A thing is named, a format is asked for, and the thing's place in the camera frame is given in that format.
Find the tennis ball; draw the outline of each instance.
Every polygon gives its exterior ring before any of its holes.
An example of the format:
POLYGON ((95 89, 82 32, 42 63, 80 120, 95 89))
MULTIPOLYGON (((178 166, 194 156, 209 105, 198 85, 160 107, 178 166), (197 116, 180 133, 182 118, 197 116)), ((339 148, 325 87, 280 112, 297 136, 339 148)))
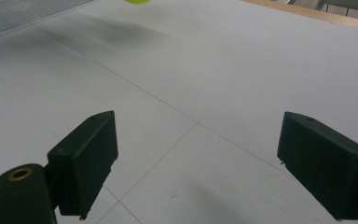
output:
POLYGON ((141 5, 141 4, 145 4, 148 3, 150 0, 126 0, 126 2, 129 2, 131 4, 134 5, 141 5))

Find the white table surface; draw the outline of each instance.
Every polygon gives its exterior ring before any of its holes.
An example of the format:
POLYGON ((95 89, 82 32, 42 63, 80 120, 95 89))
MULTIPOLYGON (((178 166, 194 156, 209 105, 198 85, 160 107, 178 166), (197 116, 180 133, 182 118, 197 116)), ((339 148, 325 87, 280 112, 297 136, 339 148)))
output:
POLYGON ((358 29, 237 0, 101 0, 0 35, 0 174, 111 109, 119 159, 85 223, 336 223, 277 145, 284 111, 358 142, 358 29))

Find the wooden edge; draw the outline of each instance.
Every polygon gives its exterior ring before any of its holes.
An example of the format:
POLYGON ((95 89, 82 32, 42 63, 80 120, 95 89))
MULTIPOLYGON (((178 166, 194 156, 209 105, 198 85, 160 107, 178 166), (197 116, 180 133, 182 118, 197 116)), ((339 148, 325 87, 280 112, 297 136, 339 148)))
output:
POLYGON ((358 28, 358 19, 339 16, 327 12, 317 11, 310 8, 286 5, 285 3, 274 2, 270 0, 242 0, 243 2, 253 3, 263 7, 271 7, 281 11, 295 13, 297 15, 318 19, 321 21, 330 21, 332 23, 347 25, 358 28))

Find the white surface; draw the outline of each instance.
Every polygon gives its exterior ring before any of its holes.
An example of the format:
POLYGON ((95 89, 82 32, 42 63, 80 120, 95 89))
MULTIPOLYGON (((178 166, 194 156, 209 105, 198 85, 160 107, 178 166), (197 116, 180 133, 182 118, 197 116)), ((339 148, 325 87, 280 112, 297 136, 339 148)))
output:
POLYGON ((154 0, 0 36, 0 174, 46 164, 111 109, 119 159, 88 223, 335 223, 276 149, 286 110, 358 142, 358 30, 234 0, 154 0))

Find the yellow ball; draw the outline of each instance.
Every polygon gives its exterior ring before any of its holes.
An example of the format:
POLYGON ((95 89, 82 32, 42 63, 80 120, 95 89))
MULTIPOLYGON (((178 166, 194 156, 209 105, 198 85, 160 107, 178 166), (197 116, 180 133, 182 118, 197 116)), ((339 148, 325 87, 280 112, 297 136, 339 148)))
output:
POLYGON ((134 5, 141 5, 141 4, 148 3, 150 0, 126 0, 126 1, 134 5))

